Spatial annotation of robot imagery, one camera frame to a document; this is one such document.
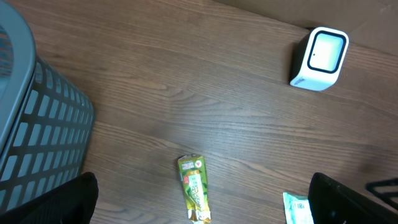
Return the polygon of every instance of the white device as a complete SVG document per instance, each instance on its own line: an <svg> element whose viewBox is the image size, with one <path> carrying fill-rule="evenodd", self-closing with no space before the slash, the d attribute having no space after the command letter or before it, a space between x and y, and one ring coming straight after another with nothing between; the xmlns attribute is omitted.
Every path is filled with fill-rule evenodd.
<svg viewBox="0 0 398 224"><path fill-rule="evenodd" d="M337 81L348 48L348 36L340 30L318 27L294 51L290 84L322 91Z"/></svg>

